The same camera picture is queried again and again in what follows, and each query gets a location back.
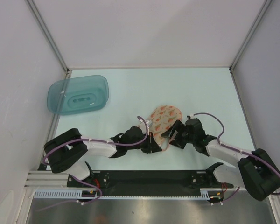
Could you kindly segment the floral mesh laundry bag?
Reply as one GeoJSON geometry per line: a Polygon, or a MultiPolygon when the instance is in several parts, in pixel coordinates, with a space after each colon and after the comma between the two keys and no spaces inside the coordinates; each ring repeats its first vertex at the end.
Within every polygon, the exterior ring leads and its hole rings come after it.
{"type": "Polygon", "coordinates": [[[148,138],[151,140],[151,143],[156,143],[156,149],[153,149],[151,153],[166,151],[176,134],[174,133],[169,138],[165,149],[161,147],[165,141],[165,137],[161,137],[161,135],[168,131],[176,121],[182,120],[182,112],[174,106],[162,105],[153,111],[148,120],[150,122],[148,138]]]}

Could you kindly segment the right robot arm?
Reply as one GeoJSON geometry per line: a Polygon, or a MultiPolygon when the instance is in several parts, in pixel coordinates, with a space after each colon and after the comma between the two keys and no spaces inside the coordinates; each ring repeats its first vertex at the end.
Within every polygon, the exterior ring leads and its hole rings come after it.
{"type": "Polygon", "coordinates": [[[230,183],[246,189],[258,201],[278,194],[280,171],[261,148],[246,151],[220,142],[218,137],[205,133],[199,119],[191,117],[185,123],[177,120],[161,136],[170,139],[178,148],[192,144],[197,152],[224,161],[206,175],[206,182],[211,187],[230,183]]]}

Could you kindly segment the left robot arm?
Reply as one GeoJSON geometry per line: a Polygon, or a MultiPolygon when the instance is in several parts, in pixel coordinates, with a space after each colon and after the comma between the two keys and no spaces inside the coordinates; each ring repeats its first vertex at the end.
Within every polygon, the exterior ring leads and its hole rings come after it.
{"type": "Polygon", "coordinates": [[[108,140],[83,138],[77,128],[72,128],[48,141],[44,145],[45,156],[42,164],[50,166],[52,173],[65,172],[77,178],[83,186],[94,181],[86,156],[119,158],[127,151],[139,149],[146,154],[162,151],[152,132],[131,127],[125,133],[119,133],[108,140]]]}

